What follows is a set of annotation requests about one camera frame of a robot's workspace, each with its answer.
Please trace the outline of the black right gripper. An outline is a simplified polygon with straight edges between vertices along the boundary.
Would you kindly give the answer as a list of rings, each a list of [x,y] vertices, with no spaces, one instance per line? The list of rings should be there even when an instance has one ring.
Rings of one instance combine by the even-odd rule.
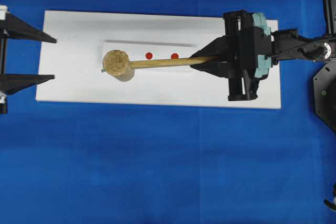
[[[254,39],[260,32],[254,27],[252,14],[245,10],[224,13],[225,36],[214,39],[191,55],[191,58],[219,56],[228,51],[228,38],[230,39],[232,59],[229,62],[210,61],[190,65],[195,70],[228,78],[229,101],[250,101],[258,98],[259,82],[269,75],[255,78],[257,56]]]

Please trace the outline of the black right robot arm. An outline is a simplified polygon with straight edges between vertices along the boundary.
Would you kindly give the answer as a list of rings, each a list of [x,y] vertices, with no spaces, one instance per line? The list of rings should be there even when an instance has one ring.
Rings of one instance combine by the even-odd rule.
[[[223,14],[225,35],[192,55],[211,57],[191,68],[228,79],[229,101],[250,101],[258,97],[259,83],[269,70],[284,60],[329,62],[335,58],[335,35],[305,38],[297,29],[272,32],[262,13],[245,10]]]

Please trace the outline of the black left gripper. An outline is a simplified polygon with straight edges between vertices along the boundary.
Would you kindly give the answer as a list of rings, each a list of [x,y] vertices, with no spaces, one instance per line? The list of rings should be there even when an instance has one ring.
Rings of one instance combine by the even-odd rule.
[[[53,74],[6,74],[8,39],[25,39],[56,43],[57,39],[8,13],[8,7],[1,5],[1,114],[8,113],[7,97],[23,89],[53,80]]]

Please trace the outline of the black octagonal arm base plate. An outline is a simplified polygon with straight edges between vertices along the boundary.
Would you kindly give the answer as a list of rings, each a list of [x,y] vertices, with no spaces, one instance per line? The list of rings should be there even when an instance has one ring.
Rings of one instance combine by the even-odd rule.
[[[335,61],[313,77],[313,91],[316,115],[335,132]]]

